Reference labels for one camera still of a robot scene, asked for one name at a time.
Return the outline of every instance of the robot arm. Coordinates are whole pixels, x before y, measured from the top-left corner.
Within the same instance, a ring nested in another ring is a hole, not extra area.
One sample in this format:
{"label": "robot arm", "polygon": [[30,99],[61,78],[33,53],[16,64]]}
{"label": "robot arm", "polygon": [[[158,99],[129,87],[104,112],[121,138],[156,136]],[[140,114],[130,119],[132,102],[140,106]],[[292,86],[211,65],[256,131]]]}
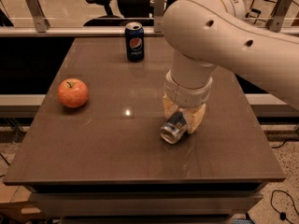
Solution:
{"label": "robot arm", "polygon": [[[202,107],[219,65],[299,109],[298,38],[253,27],[244,17],[242,0],[178,0],[165,12],[164,37],[175,49],[168,103],[187,111]],[[168,135],[163,129],[167,142]]]}

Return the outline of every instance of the table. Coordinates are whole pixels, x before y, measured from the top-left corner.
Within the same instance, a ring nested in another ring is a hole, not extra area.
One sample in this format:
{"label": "table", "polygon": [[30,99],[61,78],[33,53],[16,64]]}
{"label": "table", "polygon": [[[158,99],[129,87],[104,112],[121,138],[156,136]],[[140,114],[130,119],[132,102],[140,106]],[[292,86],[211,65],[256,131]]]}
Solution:
{"label": "table", "polygon": [[[285,175],[235,75],[220,67],[199,129],[163,141],[172,52],[162,37],[146,37],[145,60],[129,63],[123,37],[76,38],[4,182],[28,187],[49,217],[247,212]],[[80,109],[57,100],[67,77],[89,87]]]}

